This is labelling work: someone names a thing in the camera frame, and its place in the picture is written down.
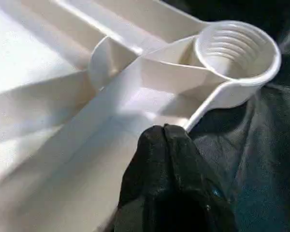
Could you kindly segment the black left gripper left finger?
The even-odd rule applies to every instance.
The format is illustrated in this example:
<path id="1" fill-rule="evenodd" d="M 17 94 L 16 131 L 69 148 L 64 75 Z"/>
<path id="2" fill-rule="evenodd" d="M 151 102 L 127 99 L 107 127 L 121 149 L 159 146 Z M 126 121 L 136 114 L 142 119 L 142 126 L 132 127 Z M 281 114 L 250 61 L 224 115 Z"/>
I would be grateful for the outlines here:
<path id="1" fill-rule="evenodd" d="M 152 126 L 140 135 L 122 177 L 113 231 L 179 231 L 169 143 L 172 132 L 179 132 L 179 127 Z"/>

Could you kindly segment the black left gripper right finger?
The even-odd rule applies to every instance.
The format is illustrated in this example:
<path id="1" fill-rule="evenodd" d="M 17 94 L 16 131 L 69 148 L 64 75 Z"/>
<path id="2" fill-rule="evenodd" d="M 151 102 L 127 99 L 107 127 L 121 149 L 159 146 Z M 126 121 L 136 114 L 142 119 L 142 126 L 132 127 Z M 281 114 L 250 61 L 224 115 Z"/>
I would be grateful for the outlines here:
<path id="1" fill-rule="evenodd" d="M 194 221 L 204 232 L 238 231 L 234 213 L 217 175 L 202 157 L 187 132 L 180 126 L 165 124 L 170 169 L 175 189 L 187 201 Z"/>

